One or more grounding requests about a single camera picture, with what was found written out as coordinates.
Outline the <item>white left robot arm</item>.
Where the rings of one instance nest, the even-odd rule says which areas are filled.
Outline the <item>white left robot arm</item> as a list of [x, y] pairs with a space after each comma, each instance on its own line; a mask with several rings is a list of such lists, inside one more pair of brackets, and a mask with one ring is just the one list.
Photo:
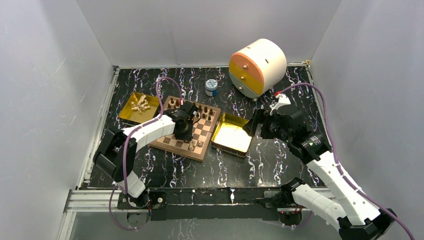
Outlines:
[[179, 108], [162, 109], [158, 116], [144, 123], [108, 129], [93, 157], [94, 164], [130, 196], [135, 207], [144, 208], [150, 198], [147, 187], [133, 170], [136, 153], [168, 135], [190, 141], [198, 110], [196, 104], [181, 100]]

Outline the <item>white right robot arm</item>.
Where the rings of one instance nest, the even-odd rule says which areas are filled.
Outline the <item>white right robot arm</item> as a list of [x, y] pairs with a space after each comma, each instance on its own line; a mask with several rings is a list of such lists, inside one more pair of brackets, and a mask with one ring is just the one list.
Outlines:
[[333, 226], [343, 240], [377, 240], [393, 225], [394, 212], [366, 199], [360, 187], [336, 163], [329, 142], [306, 125], [296, 106], [257, 108], [243, 130], [253, 137], [259, 124], [261, 138], [285, 142], [289, 151], [318, 175], [335, 197], [329, 199], [296, 177], [282, 185], [279, 193], [266, 197], [266, 201], [306, 207]]

